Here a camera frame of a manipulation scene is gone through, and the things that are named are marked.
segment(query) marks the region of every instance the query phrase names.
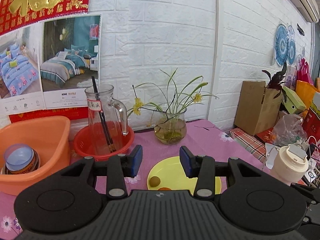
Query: blue bowl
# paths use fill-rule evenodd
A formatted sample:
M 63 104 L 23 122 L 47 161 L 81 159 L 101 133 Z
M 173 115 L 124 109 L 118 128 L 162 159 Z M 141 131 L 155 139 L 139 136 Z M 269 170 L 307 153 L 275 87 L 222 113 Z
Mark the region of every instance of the blue bowl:
M 4 152 L 6 166 L 10 171 L 19 171 L 25 168 L 34 156 L 33 149 L 26 144 L 14 144 Z

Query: red banner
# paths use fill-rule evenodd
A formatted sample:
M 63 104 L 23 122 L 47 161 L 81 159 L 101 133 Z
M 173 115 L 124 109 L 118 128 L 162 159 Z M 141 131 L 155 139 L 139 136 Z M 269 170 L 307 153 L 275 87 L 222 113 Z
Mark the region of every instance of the red banner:
M 88 118 L 87 107 L 76 107 L 76 108 L 63 108 L 63 109 L 51 109 L 51 110 L 38 110 L 23 114 L 12 114 L 9 115 L 11 122 L 18 122 L 23 120 L 29 120 L 39 117 L 47 117 L 54 115 L 63 115 L 68 117 L 70 120 Z
M 88 12 L 89 0 L 1 0 L 0 35 L 38 21 Z

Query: pitcher handle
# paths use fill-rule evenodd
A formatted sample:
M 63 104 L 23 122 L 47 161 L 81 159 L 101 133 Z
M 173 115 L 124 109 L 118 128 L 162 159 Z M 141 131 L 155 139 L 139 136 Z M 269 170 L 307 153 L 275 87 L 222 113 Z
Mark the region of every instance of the pitcher handle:
M 121 101 L 114 99 L 114 98 L 111 99 L 110 105 L 119 111 L 122 134 L 127 135 L 129 133 L 127 108 L 125 107 L 125 105 Z

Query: yellow plate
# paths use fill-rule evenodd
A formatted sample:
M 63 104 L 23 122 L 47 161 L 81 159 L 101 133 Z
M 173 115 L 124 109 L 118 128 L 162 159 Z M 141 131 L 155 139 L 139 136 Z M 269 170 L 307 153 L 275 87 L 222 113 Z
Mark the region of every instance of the yellow plate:
M 160 185 L 157 187 L 151 187 L 149 184 L 149 180 L 153 176 L 157 176 L 161 180 Z M 168 187 L 171 190 L 188 189 L 193 195 L 197 180 L 198 178 L 189 179 L 186 177 L 179 156 L 176 156 L 157 163 L 149 172 L 147 184 L 148 190 L 158 190 L 161 187 Z M 220 194 L 220 192 L 221 179 L 216 177 L 215 193 Z

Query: glass pitcher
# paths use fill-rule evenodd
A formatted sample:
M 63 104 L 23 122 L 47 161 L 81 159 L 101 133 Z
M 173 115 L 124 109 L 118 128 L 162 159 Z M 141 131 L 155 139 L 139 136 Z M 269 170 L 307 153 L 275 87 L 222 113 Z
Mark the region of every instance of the glass pitcher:
M 94 92 L 93 87 L 84 91 L 88 103 L 89 132 L 96 155 L 106 155 L 124 146 L 122 138 L 129 132 L 127 109 L 112 97 L 112 85 L 97 85 L 97 89 L 98 93 Z

